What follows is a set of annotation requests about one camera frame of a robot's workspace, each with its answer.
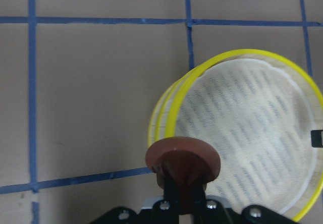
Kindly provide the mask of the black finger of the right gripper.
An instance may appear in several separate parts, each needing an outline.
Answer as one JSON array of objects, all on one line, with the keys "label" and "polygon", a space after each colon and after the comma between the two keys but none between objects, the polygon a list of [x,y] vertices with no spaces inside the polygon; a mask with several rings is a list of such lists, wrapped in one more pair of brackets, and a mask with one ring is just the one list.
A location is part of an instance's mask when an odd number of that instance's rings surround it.
[{"label": "black finger of the right gripper", "polygon": [[323,148],[322,133],[323,133],[323,130],[312,130],[310,132],[311,146],[313,148]]}]

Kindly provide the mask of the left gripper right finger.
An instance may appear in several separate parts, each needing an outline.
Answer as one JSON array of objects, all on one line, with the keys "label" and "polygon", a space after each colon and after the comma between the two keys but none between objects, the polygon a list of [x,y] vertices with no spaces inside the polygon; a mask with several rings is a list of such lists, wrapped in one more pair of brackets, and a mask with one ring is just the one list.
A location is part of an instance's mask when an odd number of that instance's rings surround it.
[{"label": "left gripper right finger", "polygon": [[193,186],[193,215],[200,215],[206,209],[207,184],[197,183]]}]

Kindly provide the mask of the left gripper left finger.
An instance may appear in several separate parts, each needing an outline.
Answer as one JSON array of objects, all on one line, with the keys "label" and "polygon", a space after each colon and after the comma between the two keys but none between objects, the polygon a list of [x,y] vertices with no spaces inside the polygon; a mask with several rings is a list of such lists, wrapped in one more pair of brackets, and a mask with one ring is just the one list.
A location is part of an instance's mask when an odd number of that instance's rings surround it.
[{"label": "left gripper left finger", "polygon": [[170,177],[164,178],[163,210],[170,211],[175,215],[180,213],[180,195],[178,187]]}]

